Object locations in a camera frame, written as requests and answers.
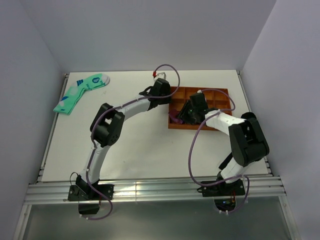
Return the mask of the maroon purple orange sock pair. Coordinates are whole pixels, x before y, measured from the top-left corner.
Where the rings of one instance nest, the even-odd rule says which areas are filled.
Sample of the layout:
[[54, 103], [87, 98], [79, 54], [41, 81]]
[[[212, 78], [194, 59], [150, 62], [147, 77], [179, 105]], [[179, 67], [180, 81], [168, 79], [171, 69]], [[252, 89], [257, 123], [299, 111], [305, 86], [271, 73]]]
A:
[[182, 124], [182, 123], [183, 123], [183, 120], [181, 120], [181, 119], [179, 118], [179, 113], [180, 113], [180, 112], [179, 112], [178, 110], [176, 110], [176, 109], [172, 109], [172, 110], [170, 110], [169, 113], [168, 113], [171, 121], [172, 121], [173, 123], [175, 123], [175, 124]]

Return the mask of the orange compartment tray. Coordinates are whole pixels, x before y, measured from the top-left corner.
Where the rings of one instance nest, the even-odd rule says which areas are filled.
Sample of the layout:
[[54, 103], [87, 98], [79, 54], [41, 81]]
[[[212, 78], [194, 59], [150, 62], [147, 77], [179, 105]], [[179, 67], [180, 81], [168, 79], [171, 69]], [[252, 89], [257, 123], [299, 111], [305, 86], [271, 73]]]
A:
[[[172, 109], [176, 109], [180, 112], [185, 102], [190, 98], [191, 95], [195, 94], [198, 90], [204, 90], [206, 87], [186, 87], [180, 86], [175, 94], [171, 97], [171, 103], [168, 105], [168, 112]], [[218, 108], [218, 109], [231, 109], [231, 101], [228, 98], [228, 89], [219, 88], [218, 92], [215, 90], [208, 90], [204, 92], [204, 96], [209, 108]], [[178, 130], [197, 130], [200, 124], [176, 124], [171, 121], [168, 117], [168, 128], [169, 129], [178, 129]]]

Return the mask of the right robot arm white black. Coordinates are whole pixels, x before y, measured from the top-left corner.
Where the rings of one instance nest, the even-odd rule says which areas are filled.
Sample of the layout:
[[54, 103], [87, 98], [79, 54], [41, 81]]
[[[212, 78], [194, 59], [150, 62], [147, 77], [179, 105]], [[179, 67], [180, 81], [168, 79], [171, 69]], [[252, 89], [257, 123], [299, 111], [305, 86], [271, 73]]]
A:
[[[228, 94], [216, 88], [198, 90], [189, 97], [177, 118], [185, 124], [199, 124], [188, 153], [188, 172], [191, 179], [203, 188], [216, 186], [220, 194], [227, 195], [233, 190], [234, 182], [244, 177], [244, 172], [252, 163], [267, 156], [270, 148], [254, 113], [247, 112], [242, 117], [234, 117], [225, 113], [226, 108], [210, 108], [204, 94], [207, 91], [220, 92], [229, 97]], [[201, 183], [192, 173], [193, 148], [203, 126], [216, 129], [229, 136], [231, 147], [230, 157], [223, 162], [217, 180], [213, 183]]]

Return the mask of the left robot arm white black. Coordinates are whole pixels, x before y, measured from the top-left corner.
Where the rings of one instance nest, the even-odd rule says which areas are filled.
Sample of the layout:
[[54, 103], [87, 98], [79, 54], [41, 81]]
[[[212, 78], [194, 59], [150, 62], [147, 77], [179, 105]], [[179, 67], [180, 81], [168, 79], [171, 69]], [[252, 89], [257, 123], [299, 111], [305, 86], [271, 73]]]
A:
[[82, 197], [86, 200], [96, 197], [98, 193], [96, 185], [100, 179], [103, 162], [111, 146], [120, 138], [124, 122], [137, 114], [170, 102], [170, 83], [158, 78], [154, 85], [147, 87], [135, 99], [123, 105], [112, 106], [107, 103], [101, 105], [90, 126], [92, 153], [89, 155], [86, 167], [78, 174], [75, 181]]

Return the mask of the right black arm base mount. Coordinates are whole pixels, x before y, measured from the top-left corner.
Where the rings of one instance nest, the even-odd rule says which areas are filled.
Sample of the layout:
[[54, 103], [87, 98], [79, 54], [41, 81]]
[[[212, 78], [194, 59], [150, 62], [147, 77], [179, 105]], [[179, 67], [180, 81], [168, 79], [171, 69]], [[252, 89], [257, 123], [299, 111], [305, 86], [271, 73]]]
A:
[[214, 204], [219, 211], [230, 212], [236, 206], [236, 197], [246, 194], [243, 181], [238, 179], [233, 183], [220, 183], [213, 186], [200, 186], [197, 192], [202, 194], [202, 197], [225, 197], [214, 200]]

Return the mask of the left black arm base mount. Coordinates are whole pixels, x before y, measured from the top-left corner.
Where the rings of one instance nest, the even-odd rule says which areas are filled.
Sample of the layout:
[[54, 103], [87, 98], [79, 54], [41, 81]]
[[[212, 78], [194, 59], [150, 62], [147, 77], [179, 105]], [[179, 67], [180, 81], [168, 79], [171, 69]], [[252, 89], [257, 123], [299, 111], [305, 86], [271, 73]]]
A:
[[[113, 199], [114, 185], [113, 184], [94, 184], [97, 191], [108, 197], [109, 200]], [[78, 212], [82, 215], [95, 215], [100, 210], [101, 201], [105, 198], [99, 193], [94, 191], [88, 185], [85, 190], [77, 185], [71, 185], [68, 192], [67, 200], [69, 202], [85, 202], [85, 201], [99, 201], [99, 203], [79, 203]]]

